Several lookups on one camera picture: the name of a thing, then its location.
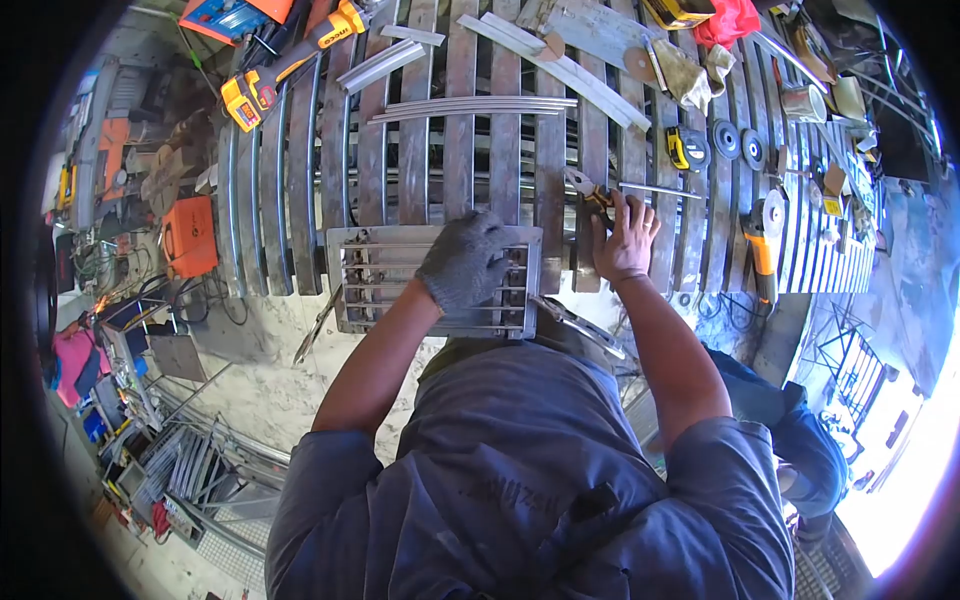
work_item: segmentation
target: tool box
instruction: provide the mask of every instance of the tool box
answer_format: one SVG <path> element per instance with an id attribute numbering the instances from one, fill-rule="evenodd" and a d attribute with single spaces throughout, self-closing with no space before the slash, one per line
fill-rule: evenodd
<path id="1" fill-rule="evenodd" d="M 293 0 L 190 0 L 180 24 L 187 29 L 236 45 L 236 39 L 272 18 L 283 23 Z"/>
<path id="2" fill-rule="evenodd" d="M 163 253 L 174 273 L 184 279 L 217 266 L 213 211 L 209 196 L 182 198 L 163 215 Z"/>
<path id="3" fill-rule="evenodd" d="M 663 29 L 692 29 L 716 14 L 710 0 L 643 0 Z"/>

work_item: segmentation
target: red cloth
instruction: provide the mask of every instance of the red cloth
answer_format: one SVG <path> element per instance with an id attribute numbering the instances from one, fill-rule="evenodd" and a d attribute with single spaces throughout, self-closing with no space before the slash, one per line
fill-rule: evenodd
<path id="1" fill-rule="evenodd" d="M 720 44 L 727 50 L 751 32 L 760 31 L 760 15 L 750 0 L 712 0 L 716 14 L 693 28 L 698 44 L 709 50 Z"/>

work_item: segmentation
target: orange welding machine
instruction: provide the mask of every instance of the orange welding machine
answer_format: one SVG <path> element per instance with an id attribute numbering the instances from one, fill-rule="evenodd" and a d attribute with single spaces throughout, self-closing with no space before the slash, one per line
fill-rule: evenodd
<path id="1" fill-rule="evenodd" d="M 163 253 L 174 274 L 201 276 L 217 266 L 209 196 L 181 198 L 163 215 Z"/>

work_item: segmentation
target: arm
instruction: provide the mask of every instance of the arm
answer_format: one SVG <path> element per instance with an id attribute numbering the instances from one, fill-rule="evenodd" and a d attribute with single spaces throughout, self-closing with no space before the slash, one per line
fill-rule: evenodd
<path id="1" fill-rule="evenodd" d="M 490 213 L 471 212 L 448 223 L 416 278 L 337 373 L 311 431 L 359 430 L 372 438 L 430 327 L 444 312 L 493 295 L 508 266 L 506 258 L 496 257 L 505 245 L 503 223 Z"/>
<path id="2" fill-rule="evenodd" d="M 660 229 L 654 209 L 633 196 L 624 200 L 616 190 L 612 198 L 616 222 L 609 240 L 599 219 L 593 217 L 594 262 L 597 273 L 610 281 L 627 310 L 640 366 L 657 405 L 664 448 L 669 451 L 690 425 L 730 417 L 730 398 L 697 336 L 647 276 L 650 246 Z"/>
<path id="3" fill-rule="evenodd" d="M 420 342 L 440 316 L 426 286 L 413 279 L 337 373 L 312 431 L 359 429 L 373 437 L 394 405 Z"/>

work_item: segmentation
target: work glove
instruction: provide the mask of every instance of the work glove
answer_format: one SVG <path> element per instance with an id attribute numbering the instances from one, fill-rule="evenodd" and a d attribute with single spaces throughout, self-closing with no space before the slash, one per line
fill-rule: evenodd
<path id="1" fill-rule="evenodd" d="M 509 261 L 498 257 L 508 243 L 503 221 L 472 210 L 446 224 L 417 269 L 434 302 L 447 313 L 475 306 L 493 296 Z"/>

